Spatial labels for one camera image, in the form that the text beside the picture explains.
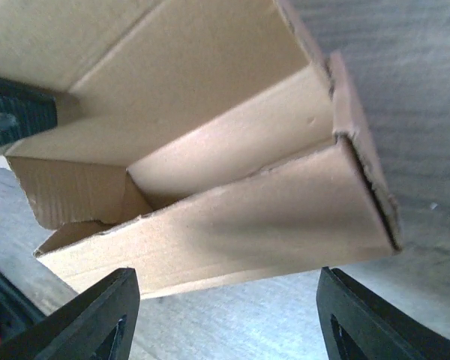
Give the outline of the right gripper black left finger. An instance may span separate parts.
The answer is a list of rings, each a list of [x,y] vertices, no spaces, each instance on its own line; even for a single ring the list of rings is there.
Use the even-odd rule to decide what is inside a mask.
[[[0,345],[0,359],[128,359],[139,306],[135,270],[118,268]]]

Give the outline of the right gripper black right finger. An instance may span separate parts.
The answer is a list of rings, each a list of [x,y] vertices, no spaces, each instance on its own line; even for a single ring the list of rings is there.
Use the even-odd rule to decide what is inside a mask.
[[[330,359],[450,359],[450,340],[339,268],[321,269],[319,323]]]

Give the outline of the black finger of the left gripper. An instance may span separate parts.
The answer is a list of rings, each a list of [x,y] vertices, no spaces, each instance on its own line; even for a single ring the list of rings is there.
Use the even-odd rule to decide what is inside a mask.
[[[0,147],[56,128],[55,98],[0,78]]]

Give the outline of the small cardboard box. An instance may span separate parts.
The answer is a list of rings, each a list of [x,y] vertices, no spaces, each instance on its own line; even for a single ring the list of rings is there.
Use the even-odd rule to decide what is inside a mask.
[[[289,1],[0,1],[0,78],[57,127],[0,147],[35,258],[142,298],[396,254],[398,214],[344,61]]]

